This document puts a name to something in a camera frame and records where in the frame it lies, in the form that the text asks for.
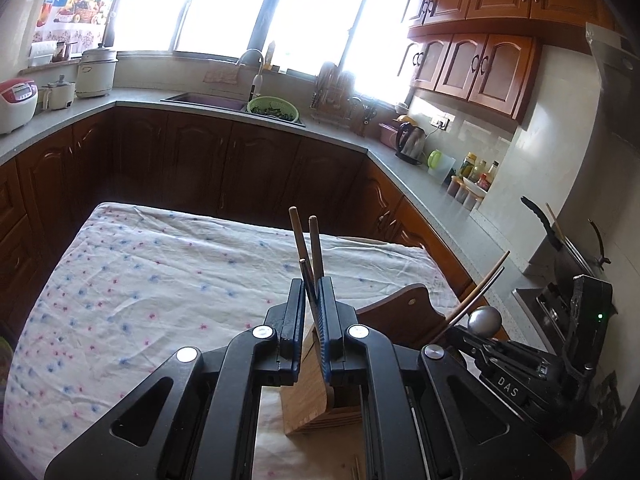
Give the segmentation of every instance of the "chrome faucet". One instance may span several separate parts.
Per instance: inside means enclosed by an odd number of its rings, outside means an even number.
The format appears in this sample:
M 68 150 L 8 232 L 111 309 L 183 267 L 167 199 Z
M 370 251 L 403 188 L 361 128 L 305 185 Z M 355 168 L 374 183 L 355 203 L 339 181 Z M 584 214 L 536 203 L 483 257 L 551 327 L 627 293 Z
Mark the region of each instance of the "chrome faucet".
M 251 91 L 249 92 L 249 101 L 250 101 L 251 99 L 254 98 L 254 96 L 260 95 L 260 89 L 262 88 L 262 69 L 264 67 L 264 56 L 257 48 L 250 48 L 249 50 L 245 51 L 244 54 L 242 54 L 242 56 L 238 58 L 238 61 L 236 61 L 236 66 L 240 66 L 242 64 L 242 60 L 244 59 L 244 56 L 246 56 L 249 52 L 257 52 L 260 56 L 258 58 L 258 63 L 260 67 L 258 68 L 258 73 L 254 77 L 254 82 L 252 83 Z

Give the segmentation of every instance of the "silver sphere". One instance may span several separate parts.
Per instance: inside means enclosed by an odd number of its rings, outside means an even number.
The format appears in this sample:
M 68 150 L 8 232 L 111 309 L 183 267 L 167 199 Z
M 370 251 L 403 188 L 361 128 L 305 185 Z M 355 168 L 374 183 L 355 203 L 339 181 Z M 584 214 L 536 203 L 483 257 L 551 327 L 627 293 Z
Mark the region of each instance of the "silver sphere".
M 502 326 L 502 316 L 492 306 L 485 305 L 476 308 L 469 315 L 469 322 L 466 327 L 469 332 L 478 337 L 493 337 Z

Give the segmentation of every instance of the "red and white rice cooker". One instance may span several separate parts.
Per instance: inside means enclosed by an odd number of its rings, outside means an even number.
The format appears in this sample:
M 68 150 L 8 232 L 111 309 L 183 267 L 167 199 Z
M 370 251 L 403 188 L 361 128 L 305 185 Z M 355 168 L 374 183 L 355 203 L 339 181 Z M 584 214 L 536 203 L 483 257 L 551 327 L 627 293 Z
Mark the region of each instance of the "red and white rice cooker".
M 0 83 L 0 134 L 8 134 L 31 121 L 38 102 L 38 87 L 31 79 Z

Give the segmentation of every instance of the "rice cooker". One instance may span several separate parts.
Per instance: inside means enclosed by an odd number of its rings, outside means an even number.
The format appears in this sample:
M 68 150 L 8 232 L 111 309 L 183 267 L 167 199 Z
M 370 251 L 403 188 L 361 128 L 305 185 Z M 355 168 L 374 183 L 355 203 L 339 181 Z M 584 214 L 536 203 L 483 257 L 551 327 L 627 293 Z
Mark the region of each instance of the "rice cooker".
M 107 95 L 113 88 L 116 51 L 99 46 L 85 50 L 78 66 L 76 95 L 80 98 Z
M 0 134 L 8 134 L 31 121 L 38 102 L 38 87 L 31 79 L 0 83 Z

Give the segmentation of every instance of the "gray countertop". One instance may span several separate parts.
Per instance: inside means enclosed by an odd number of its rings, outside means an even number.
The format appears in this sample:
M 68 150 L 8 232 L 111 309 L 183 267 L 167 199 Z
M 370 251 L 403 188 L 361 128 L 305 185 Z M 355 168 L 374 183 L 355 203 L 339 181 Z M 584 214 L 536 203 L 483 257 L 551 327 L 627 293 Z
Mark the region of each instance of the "gray countertop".
M 0 164 L 4 164 L 22 150 L 60 128 L 114 106 L 158 108 L 225 118 L 277 128 L 367 153 L 370 160 L 384 171 L 427 219 L 476 283 L 491 270 L 503 254 L 493 239 L 469 216 L 469 211 L 450 197 L 445 188 L 428 175 L 425 169 L 403 162 L 395 156 L 394 150 L 377 140 L 359 137 L 347 129 L 320 123 L 305 115 L 302 115 L 302 120 L 306 124 L 306 128 L 303 128 L 241 112 L 161 101 L 178 93 L 146 89 L 113 89 L 105 97 L 78 99 L 71 108 L 66 110 L 41 113 L 18 130 L 0 136 Z M 514 288 L 531 288 L 540 284 L 524 276 L 509 258 L 504 267 L 502 276 L 496 281 L 486 298 L 500 310 L 504 328 L 512 339 L 537 348 L 544 348 L 529 318 L 511 294 Z

